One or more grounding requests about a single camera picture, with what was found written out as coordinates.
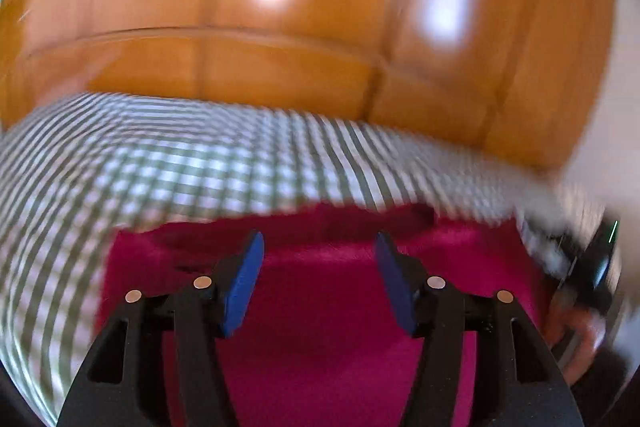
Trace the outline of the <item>person's right hand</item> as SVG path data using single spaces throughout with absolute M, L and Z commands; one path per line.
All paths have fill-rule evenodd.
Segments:
M 577 336 L 577 346 L 562 373 L 567 384 L 573 386 L 596 357 L 606 332 L 605 319 L 595 309 L 572 303 L 570 297 L 557 291 L 551 300 L 542 335 L 547 345 L 554 347 L 569 331 Z

